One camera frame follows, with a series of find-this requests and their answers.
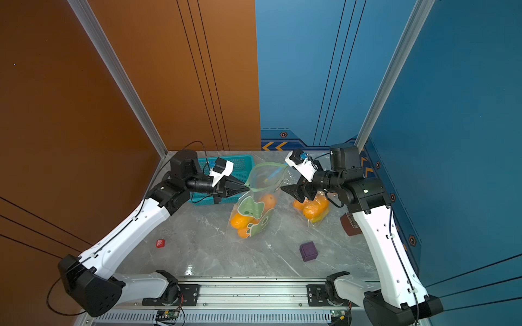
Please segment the orange mango front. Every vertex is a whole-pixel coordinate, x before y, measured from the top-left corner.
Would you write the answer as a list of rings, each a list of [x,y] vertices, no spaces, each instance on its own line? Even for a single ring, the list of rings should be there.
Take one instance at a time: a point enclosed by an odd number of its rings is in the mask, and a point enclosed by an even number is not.
[[[277,198],[273,194],[264,195],[261,201],[265,204],[264,211],[274,209],[277,204]]]

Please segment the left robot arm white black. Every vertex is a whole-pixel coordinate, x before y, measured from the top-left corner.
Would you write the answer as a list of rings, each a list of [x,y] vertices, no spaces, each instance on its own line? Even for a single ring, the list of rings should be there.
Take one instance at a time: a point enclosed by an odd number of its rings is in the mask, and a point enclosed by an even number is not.
[[[162,181],[145,193],[139,206],[106,237],[79,256],[67,255],[58,264],[65,292],[92,317],[114,306],[135,300],[160,305],[178,302],[179,285],[174,275],[157,270],[150,274],[118,274],[118,266],[158,225],[168,220],[193,194],[204,194],[219,203],[247,192],[232,176],[234,164],[216,158],[204,173],[194,150],[183,149],[170,160]]]

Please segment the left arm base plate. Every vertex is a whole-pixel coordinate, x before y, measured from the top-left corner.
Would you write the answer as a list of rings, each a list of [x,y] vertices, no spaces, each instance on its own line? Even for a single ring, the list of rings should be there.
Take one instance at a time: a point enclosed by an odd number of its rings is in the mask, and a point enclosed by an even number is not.
[[[196,306],[200,294],[199,284],[181,284],[174,289],[167,289],[168,294],[159,298],[145,298],[142,306]]]

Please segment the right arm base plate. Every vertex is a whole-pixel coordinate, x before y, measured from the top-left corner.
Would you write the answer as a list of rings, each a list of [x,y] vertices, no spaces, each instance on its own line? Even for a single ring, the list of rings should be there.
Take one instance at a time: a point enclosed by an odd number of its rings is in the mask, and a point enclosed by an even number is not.
[[[364,294],[353,286],[342,285],[340,290],[326,289],[326,284],[308,284],[307,302],[310,307],[362,307]]]

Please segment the orange mango later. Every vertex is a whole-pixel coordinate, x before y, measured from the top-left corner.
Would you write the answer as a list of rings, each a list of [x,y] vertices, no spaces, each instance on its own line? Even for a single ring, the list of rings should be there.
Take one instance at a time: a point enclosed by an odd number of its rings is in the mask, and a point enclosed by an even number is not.
[[[306,200],[302,213],[311,223],[317,223],[330,213],[330,203],[327,200]]]

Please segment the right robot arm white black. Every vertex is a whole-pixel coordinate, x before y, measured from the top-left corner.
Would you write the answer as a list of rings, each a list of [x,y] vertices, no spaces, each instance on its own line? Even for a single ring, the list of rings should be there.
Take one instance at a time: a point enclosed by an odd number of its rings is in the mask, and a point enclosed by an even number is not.
[[[362,281],[348,272],[327,277],[325,290],[335,305],[353,303],[364,308],[373,325],[415,325],[443,312],[440,298],[422,285],[399,237],[392,202],[382,181],[367,177],[355,145],[342,143],[329,150],[329,170],[324,170],[301,149],[285,161],[300,173],[294,185],[282,190],[299,202],[318,192],[333,193],[361,229],[377,268],[379,284]]]

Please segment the yellow orange mango back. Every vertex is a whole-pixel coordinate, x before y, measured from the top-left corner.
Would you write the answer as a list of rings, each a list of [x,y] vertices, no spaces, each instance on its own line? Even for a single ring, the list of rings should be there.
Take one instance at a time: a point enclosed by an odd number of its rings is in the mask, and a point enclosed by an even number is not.
[[[249,228],[242,228],[242,229],[238,230],[237,233],[238,233],[239,237],[241,237],[242,239],[247,239],[251,236],[250,231],[251,230]]]

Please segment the clear bags stack green print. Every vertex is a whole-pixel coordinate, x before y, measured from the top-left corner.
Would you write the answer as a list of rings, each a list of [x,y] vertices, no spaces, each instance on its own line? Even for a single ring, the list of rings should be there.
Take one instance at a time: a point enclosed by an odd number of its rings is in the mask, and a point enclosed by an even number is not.
[[[273,194],[278,202],[280,187],[284,181],[287,169],[288,165],[276,162],[264,162],[255,165],[246,181],[246,186],[250,190],[242,195],[232,209],[229,219],[230,230],[238,232],[237,229],[231,226],[230,220],[235,214],[240,213],[253,218],[247,226],[251,230],[251,236],[248,239],[264,231],[275,214],[277,204],[274,209],[264,211],[265,204],[261,201],[261,198],[264,195]]]

